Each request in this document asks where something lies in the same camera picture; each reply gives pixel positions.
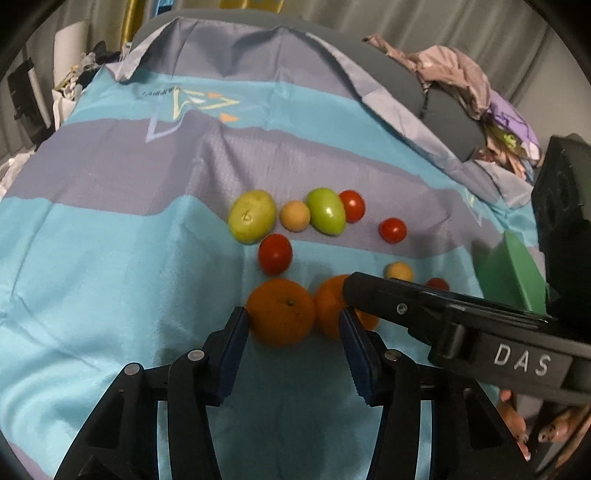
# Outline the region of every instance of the white paper roll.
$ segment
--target white paper roll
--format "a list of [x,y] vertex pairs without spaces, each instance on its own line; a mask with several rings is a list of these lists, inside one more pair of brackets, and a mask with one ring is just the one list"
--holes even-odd
[[88,20],[82,20],[56,33],[53,42],[53,86],[60,83],[72,66],[86,54]]

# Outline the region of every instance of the gray pillow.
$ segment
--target gray pillow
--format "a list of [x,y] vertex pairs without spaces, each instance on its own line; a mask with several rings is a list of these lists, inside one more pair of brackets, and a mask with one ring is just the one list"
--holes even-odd
[[429,88],[420,118],[462,162],[470,160],[475,149],[486,145],[478,121],[470,118],[455,98],[437,86]]

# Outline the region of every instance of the green tomato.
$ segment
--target green tomato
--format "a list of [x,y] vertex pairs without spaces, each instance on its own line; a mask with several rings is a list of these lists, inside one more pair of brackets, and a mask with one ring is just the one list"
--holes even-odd
[[243,193],[232,205],[228,227],[232,236],[243,244],[254,244],[275,225],[277,207],[265,190]]
[[326,235],[340,235],[345,230],[345,207],[340,197],[331,189],[312,190],[306,199],[310,209],[310,223]]

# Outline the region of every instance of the orange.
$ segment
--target orange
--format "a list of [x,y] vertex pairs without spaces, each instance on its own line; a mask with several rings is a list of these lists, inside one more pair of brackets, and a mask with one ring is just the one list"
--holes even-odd
[[273,347],[303,340],[314,326],[314,301],[296,282],[272,278],[256,288],[246,302],[251,332]]
[[[343,299],[343,284],[348,275],[337,275],[326,280],[314,295],[316,306],[316,324],[320,331],[334,340],[340,339],[339,313],[346,306]],[[379,318],[369,313],[355,310],[363,328],[374,330]]]

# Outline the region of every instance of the red cherry tomato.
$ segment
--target red cherry tomato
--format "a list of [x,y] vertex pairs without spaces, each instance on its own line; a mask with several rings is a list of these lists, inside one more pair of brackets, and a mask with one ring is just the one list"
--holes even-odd
[[406,238],[406,224],[400,218],[388,218],[379,224],[379,234],[389,244],[397,244]]
[[259,245],[259,265],[269,276],[279,275],[287,270],[293,256],[290,241],[280,233],[269,235]]
[[449,284],[442,278],[434,277],[427,282],[427,287],[449,291]]
[[347,222],[359,222],[365,215],[365,202],[362,196],[354,190],[345,190],[339,197],[345,206]]

